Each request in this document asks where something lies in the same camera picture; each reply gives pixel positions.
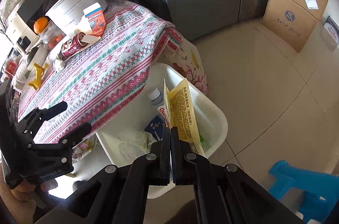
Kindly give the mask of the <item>left hand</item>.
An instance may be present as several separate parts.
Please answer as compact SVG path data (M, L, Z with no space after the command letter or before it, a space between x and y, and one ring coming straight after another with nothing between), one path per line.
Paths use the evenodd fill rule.
M1 166L1 198L17 223L35 223L51 208L41 209L30 196L36 186L23 180L15 189L10 189L5 183Z

